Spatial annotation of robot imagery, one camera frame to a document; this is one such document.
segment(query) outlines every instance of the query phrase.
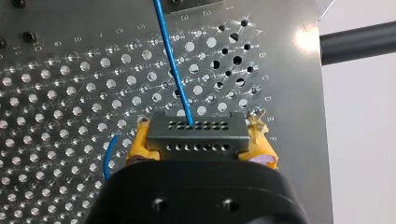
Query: white wall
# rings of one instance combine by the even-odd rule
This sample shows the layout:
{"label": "white wall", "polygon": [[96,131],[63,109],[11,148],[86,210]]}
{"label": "white wall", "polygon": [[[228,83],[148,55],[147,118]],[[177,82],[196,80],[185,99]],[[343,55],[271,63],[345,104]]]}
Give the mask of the white wall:
{"label": "white wall", "polygon": [[[319,28],[386,21],[395,0],[336,0]],[[323,84],[334,223],[395,224],[396,54],[325,66]]]}

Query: perforated metal plate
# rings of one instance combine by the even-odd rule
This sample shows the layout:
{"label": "perforated metal plate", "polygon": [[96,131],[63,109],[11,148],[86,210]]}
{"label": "perforated metal plate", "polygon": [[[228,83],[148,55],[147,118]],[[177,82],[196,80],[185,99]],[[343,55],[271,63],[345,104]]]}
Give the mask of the perforated metal plate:
{"label": "perforated metal plate", "polygon": [[[0,223],[81,223],[136,120],[184,114],[151,1],[0,3]],[[314,0],[225,0],[168,15],[194,116],[267,110],[281,172],[332,223]],[[22,42],[35,32],[37,43]]]}

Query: hole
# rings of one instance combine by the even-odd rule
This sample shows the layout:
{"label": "hole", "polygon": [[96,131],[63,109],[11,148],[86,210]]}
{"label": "hole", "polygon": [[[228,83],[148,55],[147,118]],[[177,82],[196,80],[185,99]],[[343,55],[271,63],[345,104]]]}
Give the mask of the hole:
{"label": "hole", "polygon": [[119,128],[121,128],[121,129],[124,129],[124,128],[126,127],[126,121],[123,120],[123,119],[120,119],[120,120],[117,122],[117,126],[119,126]]}
{"label": "hole", "polygon": [[253,72],[254,72],[254,67],[249,66],[249,67],[247,68],[247,71],[248,71],[249,73],[253,73]]}
{"label": "hole", "polygon": [[163,98],[163,97],[162,97],[158,92],[156,92],[156,93],[154,93],[154,94],[152,95],[152,100],[153,100],[154,102],[160,102],[162,98]]}
{"label": "hole", "polygon": [[213,49],[218,44],[218,41],[214,37],[210,37],[207,39],[206,44],[208,47]]}
{"label": "hole", "polygon": [[105,130],[107,130],[107,125],[105,123],[98,124],[98,130],[101,133],[104,132]]}
{"label": "hole", "polygon": [[142,57],[144,60],[150,60],[152,58],[152,53],[148,49],[144,50],[142,53]]}
{"label": "hole", "polygon": [[225,31],[225,26],[223,24],[218,26],[218,32],[219,33],[223,33],[224,31]]}
{"label": "hole", "polygon": [[62,66],[61,67],[61,73],[64,76],[69,75],[70,74],[70,68],[68,66],[66,66],[66,65]]}
{"label": "hole", "polygon": [[108,58],[103,58],[100,61],[100,64],[102,65],[102,67],[109,67],[110,66],[110,60]]}
{"label": "hole", "polygon": [[206,114],[206,107],[204,107],[204,106],[199,106],[198,107],[198,109],[197,109],[197,113],[199,114],[199,115],[204,115],[204,114]]}
{"label": "hole", "polygon": [[87,57],[88,60],[93,61],[99,57],[99,54],[100,54],[99,49],[92,48],[87,50],[85,56]]}
{"label": "hole", "polygon": [[222,53],[222,55],[227,55],[228,54],[228,49],[222,49],[221,53]]}
{"label": "hole", "polygon": [[195,49],[195,45],[192,42],[187,42],[186,44],[186,51],[187,52],[192,52]]}
{"label": "hole", "polygon": [[246,45],[244,46],[244,50],[250,50],[250,49],[251,49],[250,44],[246,44]]}
{"label": "hole", "polygon": [[200,94],[202,94],[203,91],[204,91],[204,89],[201,86],[195,86],[193,89],[193,92],[195,95],[200,95]]}
{"label": "hole", "polygon": [[227,110],[227,104],[225,104],[225,103],[219,103],[218,110],[219,110],[220,112],[226,111],[226,110]]}
{"label": "hole", "polygon": [[241,57],[236,56],[236,57],[233,58],[233,64],[239,65],[241,63],[242,63],[242,58]]}
{"label": "hole", "polygon": [[194,150],[196,150],[196,151],[201,150],[201,149],[202,149],[201,145],[195,145],[194,146]]}
{"label": "hole", "polygon": [[210,75],[208,75],[208,74],[203,75],[203,76],[202,76],[202,80],[203,80],[204,82],[209,81],[209,80],[210,80]]}
{"label": "hole", "polygon": [[219,145],[214,145],[214,146],[212,147],[212,149],[213,149],[214,151],[218,151],[218,150],[220,150],[220,146],[219,146]]}
{"label": "hole", "polygon": [[219,61],[213,61],[210,64],[210,67],[213,68],[213,69],[219,69],[220,68],[220,62]]}
{"label": "hole", "polygon": [[157,74],[150,72],[148,73],[148,81],[155,81],[157,80]]}
{"label": "hole", "polygon": [[180,92],[179,92],[179,90],[174,90],[173,95],[174,95],[174,97],[175,97],[176,99],[179,98],[179,97],[180,97]]}
{"label": "hole", "polygon": [[140,105],[142,104],[142,99],[140,99],[140,97],[136,96],[132,99],[132,104],[134,105]]}
{"label": "hole", "polygon": [[235,85],[236,85],[237,87],[243,87],[243,86],[245,86],[245,80],[242,79],[242,78],[240,77],[240,78],[238,78],[238,79],[235,81]]}
{"label": "hole", "polygon": [[87,145],[84,147],[84,152],[87,154],[91,154],[93,152],[93,147],[90,145]]}
{"label": "hole", "polygon": [[81,68],[81,70],[84,71],[84,72],[90,71],[90,67],[91,67],[90,64],[87,63],[87,62],[82,62],[82,63],[79,65],[79,68]]}
{"label": "hole", "polygon": [[248,26],[248,21],[247,20],[242,20],[241,21],[241,26],[242,27],[247,27]]}
{"label": "hole", "polygon": [[228,38],[232,44],[236,43],[239,40],[239,35],[236,33],[233,33],[230,35]]}
{"label": "hole", "polygon": [[113,103],[111,104],[113,106],[113,108],[115,109],[119,109],[120,107],[122,107],[122,103],[119,100],[115,100],[113,101]]}
{"label": "hole", "polygon": [[90,82],[90,83],[87,84],[86,89],[87,89],[88,92],[94,92],[96,90],[96,86],[95,86],[95,84]]}
{"label": "hole", "polygon": [[176,116],[178,117],[186,117],[186,112],[182,109],[178,110],[176,113]]}
{"label": "hole", "polygon": [[122,54],[121,61],[123,63],[130,63],[132,61],[131,55],[129,54]]}
{"label": "hole", "polygon": [[197,64],[193,63],[192,65],[190,65],[190,69],[189,70],[190,70],[190,72],[192,74],[196,74],[196,73],[199,72],[199,67],[198,67]]}
{"label": "hole", "polygon": [[74,94],[76,94],[76,88],[74,88],[74,87],[67,87],[67,89],[66,89],[66,93],[67,93],[67,95],[69,95],[69,96],[73,96]]}
{"label": "hole", "polygon": [[93,112],[98,113],[98,112],[100,112],[101,110],[102,110],[102,106],[101,106],[101,105],[99,105],[99,104],[93,104],[93,105],[92,105],[92,111],[93,111]]}
{"label": "hole", "polygon": [[68,157],[72,157],[72,156],[75,155],[75,150],[74,150],[73,148],[68,148],[68,149],[64,152],[64,154],[66,154],[66,156],[68,156]]}
{"label": "hole", "polygon": [[128,82],[128,85],[133,86],[134,84],[136,84],[136,78],[134,76],[128,76],[126,78],[126,81]]}
{"label": "hole", "polygon": [[119,51],[120,49],[119,49],[119,46],[117,46],[117,45],[110,45],[107,49],[106,49],[106,53],[108,54],[108,55],[112,55],[112,54],[115,54],[115,53],[117,53],[117,51]]}
{"label": "hole", "polygon": [[215,84],[215,90],[216,91],[221,91],[224,87],[224,84],[222,82],[216,82]]}
{"label": "hole", "polygon": [[205,53],[200,53],[199,54],[199,59],[200,60],[204,60],[206,58],[206,54]]}
{"label": "hole", "polygon": [[21,79],[25,83],[29,83],[30,81],[32,81],[32,77],[29,74],[23,74],[21,76]]}
{"label": "hole", "polygon": [[233,75],[233,72],[232,71],[226,71],[224,74],[225,74],[226,77],[231,77]]}
{"label": "hole", "polygon": [[224,200],[222,206],[229,212],[236,212],[239,209],[239,203],[234,202],[232,199]]}
{"label": "hole", "polygon": [[247,105],[248,105],[248,101],[246,99],[242,99],[242,100],[239,101],[239,106],[241,108],[246,108]]}
{"label": "hole", "polygon": [[165,199],[156,198],[154,200],[154,202],[152,203],[152,208],[157,212],[161,212],[161,211],[165,210],[167,207],[168,207],[168,204]]}
{"label": "hole", "polygon": [[117,83],[116,83],[115,80],[109,79],[109,80],[107,81],[106,85],[107,85],[107,87],[108,87],[109,89],[114,89],[114,88],[116,88]]}

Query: mounting hole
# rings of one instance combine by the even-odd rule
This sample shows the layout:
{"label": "mounting hole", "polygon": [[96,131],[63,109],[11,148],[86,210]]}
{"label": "mounting hole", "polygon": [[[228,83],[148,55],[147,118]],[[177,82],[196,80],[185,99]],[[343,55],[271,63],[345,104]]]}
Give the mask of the mounting hole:
{"label": "mounting hole", "polygon": [[242,78],[240,77],[240,78],[238,78],[238,79],[235,81],[235,85],[236,85],[237,87],[243,87],[243,86],[245,86],[245,80],[242,79]]}
{"label": "mounting hole", "polygon": [[233,58],[233,64],[235,64],[235,65],[240,65],[241,63],[242,63],[242,58],[241,58],[241,57],[235,56],[235,57]]}
{"label": "mounting hole", "polygon": [[222,82],[216,82],[215,84],[215,90],[216,91],[221,91],[224,87],[224,84]]}
{"label": "mounting hole", "polygon": [[226,77],[231,77],[233,75],[233,72],[232,71],[225,71],[224,74],[225,74]]}
{"label": "mounting hole", "polygon": [[234,43],[238,42],[238,40],[239,40],[239,34],[233,33],[233,34],[231,34],[231,35],[229,36],[228,39],[230,40],[230,43],[234,44]]}
{"label": "mounting hole", "polygon": [[248,26],[248,21],[247,20],[242,20],[241,21],[241,26],[242,27],[247,27]]}
{"label": "mounting hole", "polygon": [[222,202],[222,206],[225,210],[229,212],[236,212],[240,205],[239,203],[234,202],[232,199],[226,199]]}
{"label": "mounting hole", "polygon": [[254,72],[254,67],[253,67],[253,66],[249,66],[249,67],[247,68],[247,71],[248,71],[249,73],[253,73],[253,72]]}
{"label": "mounting hole", "polygon": [[218,41],[214,37],[210,37],[207,39],[206,44],[208,47],[213,49],[218,44]]}
{"label": "mounting hole", "polygon": [[228,54],[228,49],[222,49],[221,50],[222,55],[227,55]]}
{"label": "mounting hole", "polygon": [[121,61],[123,63],[130,63],[132,61],[131,55],[129,54],[122,54]]}
{"label": "mounting hole", "polygon": [[250,50],[251,49],[251,45],[250,44],[246,44],[245,46],[244,46],[244,50]]}
{"label": "mounting hole", "polygon": [[248,101],[246,99],[242,99],[242,100],[239,101],[239,106],[241,108],[246,108],[247,105],[248,105]]}
{"label": "mounting hole", "polygon": [[223,33],[225,31],[225,26],[222,24],[222,25],[219,25],[218,26],[218,32],[219,33]]}
{"label": "mounting hole", "polygon": [[194,91],[195,95],[200,95],[200,94],[202,94],[204,89],[202,88],[202,86],[195,86],[193,91]]}
{"label": "mounting hole", "polygon": [[168,204],[165,199],[156,198],[154,199],[154,202],[152,202],[152,208],[157,212],[161,212],[168,208]]}
{"label": "mounting hole", "polygon": [[102,67],[109,67],[110,66],[110,60],[108,58],[103,58],[100,61],[100,64],[102,65]]}
{"label": "mounting hole", "polygon": [[215,61],[213,61],[210,64],[210,67],[213,68],[213,69],[219,69],[220,68],[220,62],[215,60]]}
{"label": "mounting hole", "polygon": [[196,74],[197,72],[199,72],[199,67],[197,64],[193,63],[192,65],[190,65],[189,70],[192,74]]}
{"label": "mounting hole", "polygon": [[87,62],[82,62],[79,66],[79,68],[84,71],[84,72],[88,72],[90,71],[90,64]]}
{"label": "mounting hole", "polygon": [[155,81],[157,80],[157,74],[150,72],[148,73],[148,81]]}
{"label": "mounting hole", "polygon": [[144,50],[142,53],[142,57],[144,60],[150,60],[152,58],[152,53],[148,49]]}
{"label": "mounting hole", "polygon": [[204,106],[199,106],[198,107],[198,109],[197,109],[197,113],[199,114],[199,115],[204,115],[204,114],[206,114],[206,107],[204,107]]}
{"label": "mounting hole", "polygon": [[224,111],[226,111],[226,110],[227,110],[227,104],[225,104],[225,103],[219,103],[218,110],[219,110],[219,112],[224,112]]}
{"label": "mounting hole", "polygon": [[187,52],[192,52],[195,49],[195,45],[192,42],[187,42],[186,44],[186,51]]}
{"label": "mounting hole", "polygon": [[160,102],[162,98],[163,97],[158,92],[152,95],[152,101],[154,101],[155,103]]}

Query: metal sheet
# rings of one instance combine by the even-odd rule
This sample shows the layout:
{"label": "metal sheet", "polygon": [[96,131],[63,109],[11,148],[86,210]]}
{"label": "metal sheet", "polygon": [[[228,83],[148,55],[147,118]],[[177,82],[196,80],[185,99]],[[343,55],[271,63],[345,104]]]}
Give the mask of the metal sheet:
{"label": "metal sheet", "polygon": [[[154,13],[140,0],[0,3],[1,223],[83,222],[111,135],[115,172],[138,117],[183,115]],[[265,107],[280,171],[311,221],[332,223],[317,18],[314,0],[167,16],[194,115]]]}

